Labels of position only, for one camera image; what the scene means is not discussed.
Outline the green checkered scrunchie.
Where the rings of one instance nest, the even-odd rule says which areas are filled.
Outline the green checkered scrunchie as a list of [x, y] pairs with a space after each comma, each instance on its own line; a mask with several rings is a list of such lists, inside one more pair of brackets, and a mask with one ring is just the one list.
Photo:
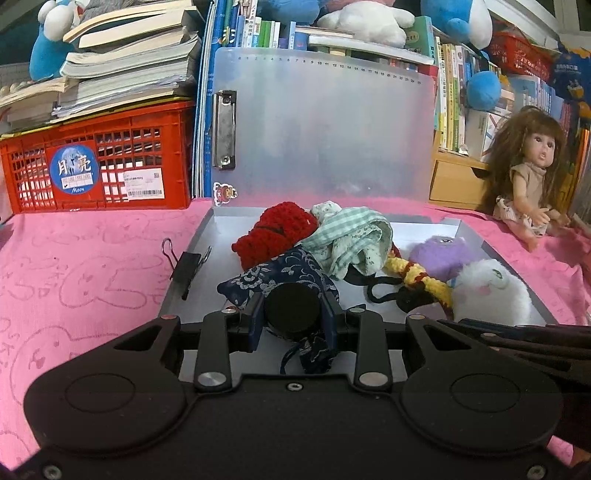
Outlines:
[[315, 204], [310, 213], [318, 228], [300, 245], [315, 257], [325, 274], [344, 280], [349, 267], [364, 276], [384, 267], [394, 233], [391, 222], [380, 212], [366, 206], [342, 208], [327, 201]]

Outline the black elastic hair band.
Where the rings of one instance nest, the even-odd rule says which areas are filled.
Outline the black elastic hair band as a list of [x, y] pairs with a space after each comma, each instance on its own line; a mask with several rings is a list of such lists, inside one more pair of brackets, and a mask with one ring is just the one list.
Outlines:
[[354, 266], [349, 266], [344, 281], [356, 287], [363, 287], [370, 303], [381, 305], [394, 302], [404, 313], [436, 302], [435, 297], [424, 287], [408, 287], [398, 275], [367, 276]]

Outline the navy floral fabric scrunchie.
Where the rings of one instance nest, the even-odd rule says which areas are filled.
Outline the navy floral fabric scrunchie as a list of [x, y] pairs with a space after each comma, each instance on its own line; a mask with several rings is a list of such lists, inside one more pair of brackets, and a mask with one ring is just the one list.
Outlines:
[[[271, 290], [284, 283], [301, 283], [310, 287], [318, 292], [321, 304], [324, 294], [334, 294], [335, 299], [339, 300], [339, 291], [335, 283], [322, 271], [315, 257], [300, 246], [218, 284], [217, 292], [231, 304], [242, 309], [254, 294], [260, 293], [266, 298]], [[300, 359], [301, 367], [307, 374], [324, 374], [331, 369], [335, 352], [325, 341], [324, 325], [317, 334], [296, 342], [280, 337], [264, 323], [263, 327], [273, 336], [291, 344], [281, 359], [281, 374], [287, 372], [287, 363], [294, 357]]]

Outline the black round cap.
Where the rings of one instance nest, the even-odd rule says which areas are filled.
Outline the black round cap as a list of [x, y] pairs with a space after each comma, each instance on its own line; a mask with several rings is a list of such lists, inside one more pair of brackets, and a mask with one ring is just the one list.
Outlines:
[[301, 283], [276, 286], [263, 300], [263, 323], [280, 337], [300, 341], [322, 330], [318, 292]]

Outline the purple fluffy scrunchie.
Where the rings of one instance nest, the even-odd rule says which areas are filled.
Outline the purple fluffy scrunchie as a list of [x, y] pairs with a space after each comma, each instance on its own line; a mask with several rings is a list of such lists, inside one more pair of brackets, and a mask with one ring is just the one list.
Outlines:
[[483, 257], [462, 237], [432, 236], [413, 247], [408, 260], [421, 265], [430, 277], [448, 282], [468, 264]]

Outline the stack of books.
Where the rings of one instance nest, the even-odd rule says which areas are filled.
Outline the stack of books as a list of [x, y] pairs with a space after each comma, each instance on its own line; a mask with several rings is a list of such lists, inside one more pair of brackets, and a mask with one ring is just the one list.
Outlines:
[[87, 1], [59, 77], [2, 83], [2, 134], [191, 97], [203, 29], [194, 1]]

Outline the blue flat plush toy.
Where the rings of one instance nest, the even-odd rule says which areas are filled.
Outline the blue flat plush toy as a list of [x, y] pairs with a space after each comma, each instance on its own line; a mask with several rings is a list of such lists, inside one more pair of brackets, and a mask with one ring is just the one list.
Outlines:
[[318, 18], [325, 1], [318, 0], [259, 0], [256, 13], [263, 20], [273, 20], [283, 25], [291, 21], [311, 24]]

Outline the white fluffy scrunchie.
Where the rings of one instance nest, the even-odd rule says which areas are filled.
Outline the white fluffy scrunchie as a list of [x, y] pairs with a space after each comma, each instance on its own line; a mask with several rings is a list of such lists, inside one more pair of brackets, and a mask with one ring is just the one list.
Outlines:
[[450, 286], [457, 323], [477, 320], [505, 326], [530, 324], [533, 303], [528, 288], [498, 260], [465, 265]]

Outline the blue pompom ball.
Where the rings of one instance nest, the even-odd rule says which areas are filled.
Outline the blue pompom ball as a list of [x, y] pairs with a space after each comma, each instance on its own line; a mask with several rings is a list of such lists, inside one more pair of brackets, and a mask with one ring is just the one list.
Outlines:
[[497, 105], [501, 91], [501, 82], [495, 72], [478, 72], [466, 86], [468, 105], [474, 110], [491, 111]]

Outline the row of upright books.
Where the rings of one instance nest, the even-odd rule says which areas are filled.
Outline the row of upright books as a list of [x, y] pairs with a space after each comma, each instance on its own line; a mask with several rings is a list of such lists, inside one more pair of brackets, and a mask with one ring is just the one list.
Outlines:
[[[579, 13], [581, 4], [577, 1], [484, 1], [493, 21], [493, 34], [498, 31], [495, 25], [503, 20], [510, 32], [521, 31], [529, 41], [546, 51], [553, 60], [558, 43], [568, 44], [580, 30]], [[317, 21], [325, 14], [349, 3], [325, 1], [318, 18], [311, 24], [291, 21], [283, 25], [273, 20], [263, 20], [257, 15], [257, 1], [213, 1], [209, 6], [204, 39], [202, 40], [197, 90], [197, 110], [195, 110], [193, 135], [193, 176], [195, 193], [201, 198], [212, 199], [211, 185], [211, 118], [214, 62], [218, 50], [222, 48], [300, 50], [324, 53], [339, 57], [399, 67], [408, 71], [427, 71], [435, 81], [434, 132], [444, 123], [453, 123], [455, 112], [448, 109], [439, 112], [454, 93], [457, 80], [442, 71], [438, 57], [439, 49], [432, 46], [425, 52], [408, 49], [407, 40], [402, 48], [363, 42], [352, 34], [318, 27]], [[394, 1], [383, 3], [394, 8], [410, 11], [415, 15], [415, 24], [421, 18], [429, 19], [427, 35], [434, 38], [442, 34], [446, 44], [464, 47], [473, 52], [477, 61], [493, 63], [488, 47], [477, 49], [472, 44], [459, 43], [443, 31], [433, 26], [432, 20], [421, 13], [421, 1]]]

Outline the yellow red crochet band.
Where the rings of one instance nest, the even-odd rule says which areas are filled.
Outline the yellow red crochet band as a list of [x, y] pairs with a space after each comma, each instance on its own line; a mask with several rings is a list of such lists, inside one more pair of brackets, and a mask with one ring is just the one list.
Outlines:
[[394, 244], [388, 253], [383, 271], [390, 276], [399, 277], [403, 284], [412, 290], [426, 291], [446, 312], [452, 313], [452, 288], [447, 283], [431, 277], [419, 263], [403, 258]]

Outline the black binder clip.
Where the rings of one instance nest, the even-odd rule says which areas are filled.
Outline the black binder clip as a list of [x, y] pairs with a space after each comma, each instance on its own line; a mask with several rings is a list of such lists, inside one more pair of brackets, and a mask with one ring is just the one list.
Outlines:
[[172, 240], [164, 238], [161, 242], [161, 253], [168, 260], [171, 267], [169, 279], [180, 288], [180, 298], [185, 301], [189, 295], [193, 279], [204, 267], [211, 255], [211, 246], [208, 246], [204, 253], [183, 251], [177, 257], [173, 250]]

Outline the brown-haired baby doll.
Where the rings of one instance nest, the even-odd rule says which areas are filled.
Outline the brown-haired baby doll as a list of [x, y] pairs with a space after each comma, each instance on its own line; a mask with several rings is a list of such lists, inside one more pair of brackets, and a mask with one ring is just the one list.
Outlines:
[[527, 251], [570, 224], [557, 209], [564, 132], [557, 120], [526, 106], [506, 120], [489, 150], [483, 208], [505, 224]]

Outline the pink white bunny plush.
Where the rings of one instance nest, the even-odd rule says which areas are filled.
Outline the pink white bunny plush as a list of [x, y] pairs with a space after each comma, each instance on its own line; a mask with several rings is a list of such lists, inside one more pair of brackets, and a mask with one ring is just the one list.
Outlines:
[[406, 44], [406, 28], [415, 24], [410, 11], [394, 8], [376, 1], [356, 1], [325, 14], [318, 27], [342, 31], [356, 40], [402, 48]]

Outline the red crochet scrunchie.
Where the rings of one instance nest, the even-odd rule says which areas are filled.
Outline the red crochet scrunchie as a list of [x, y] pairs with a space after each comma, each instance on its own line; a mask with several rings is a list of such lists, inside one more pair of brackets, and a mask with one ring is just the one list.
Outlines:
[[318, 220], [294, 202], [281, 202], [263, 211], [249, 233], [231, 245], [243, 270], [287, 252], [318, 229]]

